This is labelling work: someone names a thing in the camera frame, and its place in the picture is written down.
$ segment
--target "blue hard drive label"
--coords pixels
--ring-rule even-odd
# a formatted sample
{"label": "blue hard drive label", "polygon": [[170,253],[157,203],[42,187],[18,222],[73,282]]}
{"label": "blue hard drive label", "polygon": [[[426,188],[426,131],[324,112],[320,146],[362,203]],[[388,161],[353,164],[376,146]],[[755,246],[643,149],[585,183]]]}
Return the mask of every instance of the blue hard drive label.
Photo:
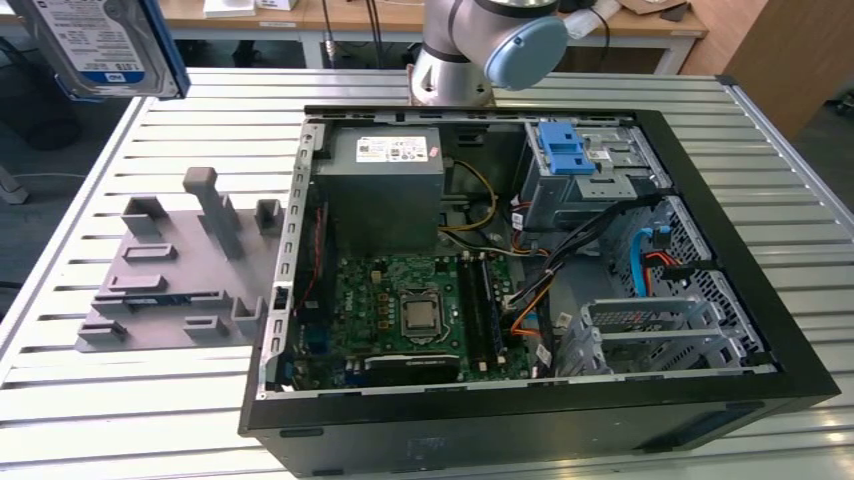
{"label": "blue hard drive label", "polygon": [[142,62],[133,43],[123,27],[109,17],[119,15],[114,2],[35,0],[34,3],[65,56],[85,78],[111,85],[142,80]]}

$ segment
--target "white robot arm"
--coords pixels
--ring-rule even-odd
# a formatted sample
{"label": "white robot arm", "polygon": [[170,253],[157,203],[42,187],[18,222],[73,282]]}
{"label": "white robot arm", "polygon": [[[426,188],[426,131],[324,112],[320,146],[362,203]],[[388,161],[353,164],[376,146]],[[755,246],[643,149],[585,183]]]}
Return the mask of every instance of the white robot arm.
{"label": "white robot arm", "polygon": [[568,34],[557,0],[429,0],[410,89],[422,105],[490,103],[496,85],[530,87],[560,61]]}

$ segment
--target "ram slot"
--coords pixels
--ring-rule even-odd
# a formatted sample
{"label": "ram slot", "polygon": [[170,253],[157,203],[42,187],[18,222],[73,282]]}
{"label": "ram slot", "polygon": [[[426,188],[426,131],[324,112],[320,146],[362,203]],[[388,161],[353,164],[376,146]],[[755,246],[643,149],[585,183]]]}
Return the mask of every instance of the ram slot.
{"label": "ram slot", "polygon": [[485,283],[482,261],[470,258],[457,259],[457,280],[460,291],[460,308],[465,327],[465,346],[470,368],[485,371],[486,365],[494,364],[490,326],[490,287]]}
{"label": "ram slot", "polygon": [[492,290],[492,277],[489,276],[489,269],[484,260],[477,260],[477,273],[478,281],[482,288],[485,300],[484,310],[486,314],[485,324],[488,329],[488,335],[492,339],[492,359],[498,364],[504,363],[504,341],[501,340],[501,326],[500,326],[500,310],[497,308],[497,298]]}

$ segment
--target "aluminum work surface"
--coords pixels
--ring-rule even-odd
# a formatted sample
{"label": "aluminum work surface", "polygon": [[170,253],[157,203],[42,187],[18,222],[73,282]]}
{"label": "aluminum work surface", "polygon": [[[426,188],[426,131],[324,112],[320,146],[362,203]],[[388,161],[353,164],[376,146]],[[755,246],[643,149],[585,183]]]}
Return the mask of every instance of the aluminum work surface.
{"label": "aluminum work surface", "polygon": [[[0,478],[289,478],[236,434],[249,347],[79,354],[75,331],[130,195],[198,208],[190,166],[234,207],[286,201],[305,104],[404,104],[402,72],[194,70],[190,97],[136,99],[0,327]],[[712,78],[553,75],[500,106],[660,110],[764,267],[841,395],[692,452],[394,478],[708,479],[854,476],[854,244],[837,208],[737,90]]]}

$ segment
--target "power supply label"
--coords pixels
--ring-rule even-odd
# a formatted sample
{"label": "power supply label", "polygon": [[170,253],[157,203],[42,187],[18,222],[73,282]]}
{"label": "power supply label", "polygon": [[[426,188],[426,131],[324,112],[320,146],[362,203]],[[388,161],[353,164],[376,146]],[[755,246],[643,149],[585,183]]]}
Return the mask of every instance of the power supply label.
{"label": "power supply label", "polygon": [[138,83],[145,71],[107,0],[34,0],[74,69],[93,82]]}
{"label": "power supply label", "polygon": [[426,137],[361,137],[356,162],[425,162]]}

